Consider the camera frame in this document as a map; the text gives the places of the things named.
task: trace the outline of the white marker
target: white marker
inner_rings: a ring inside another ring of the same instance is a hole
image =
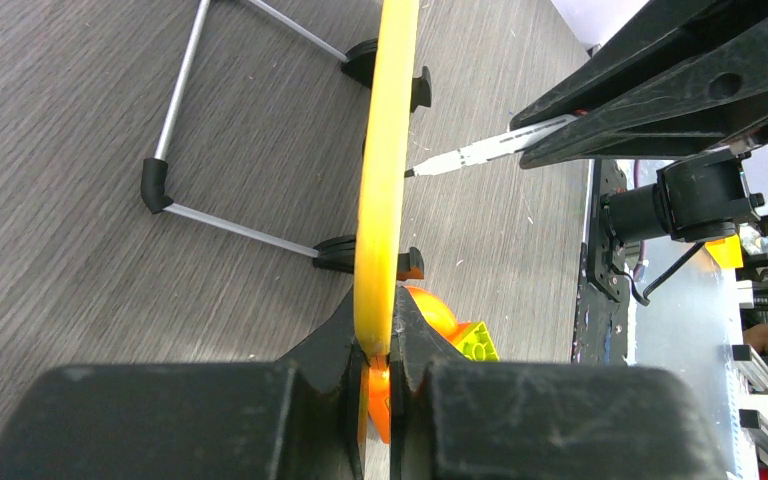
[[[405,178],[454,172],[463,167],[481,165],[505,155],[521,152],[546,138],[550,133],[570,124],[576,118],[575,115],[561,115],[545,122],[479,140],[469,146],[429,158],[406,171]]]

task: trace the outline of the yellow plastic handle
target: yellow plastic handle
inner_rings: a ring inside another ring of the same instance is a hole
[[[381,11],[355,250],[355,335],[368,358],[390,353],[419,0]]]

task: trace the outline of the black plastic corner connector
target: black plastic corner connector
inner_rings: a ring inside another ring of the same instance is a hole
[[[166,172],[169,164],[156,158],[143,160],[143,174],[140,179],[140,195],[148,210],[157,214],[172,205],[172,198],[166,195]]]

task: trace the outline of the floor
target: floor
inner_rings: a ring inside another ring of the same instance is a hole
[[[74,362],[277,357],[351,277],[172,215],[138,194],[194,0],[0,0],[0,427]],[[338,49],[376,36],[371,0],[272,0]],[[434,106],[409,164],[505,130],[584,63],[549,0],[424,0],[417,71]],[[313,245],[353,232],[369,94],[245,2],[215,2],[169,153],[176,202]],[[406,187],[422,285],[488,322],[509,360],[565,361],[586,171],[512,159]],[[372,445],[369,478],[384,478]]]

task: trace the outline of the lime green block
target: lime green block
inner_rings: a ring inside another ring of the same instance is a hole
[[[476,362],[498,362],[499,354],[493,346],[493,339],[484,322],[470,323],[469,327],[460,331],[452,340],[455,346],[466,358]]]

